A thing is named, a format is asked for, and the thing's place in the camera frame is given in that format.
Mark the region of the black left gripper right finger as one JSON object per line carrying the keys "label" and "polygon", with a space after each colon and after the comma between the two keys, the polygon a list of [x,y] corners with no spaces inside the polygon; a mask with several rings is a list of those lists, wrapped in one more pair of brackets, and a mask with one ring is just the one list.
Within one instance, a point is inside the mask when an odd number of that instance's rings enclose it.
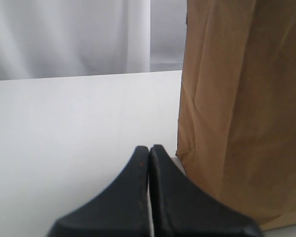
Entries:
{"label": "black left gripper right finger", "polygon": [[260,237],[258,224],[202,191],[162,145],[149,154],[149,192],[156,237]]}

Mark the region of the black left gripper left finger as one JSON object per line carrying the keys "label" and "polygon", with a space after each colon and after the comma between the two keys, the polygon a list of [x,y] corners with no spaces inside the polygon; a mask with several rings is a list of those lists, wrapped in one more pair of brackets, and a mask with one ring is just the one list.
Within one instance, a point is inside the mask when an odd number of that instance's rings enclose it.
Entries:
{"label": "black left gripper left finger", "polygon": [[59,218],[49,237],[148,237],[149,150],[137,146],[116,179],[91,201]]}

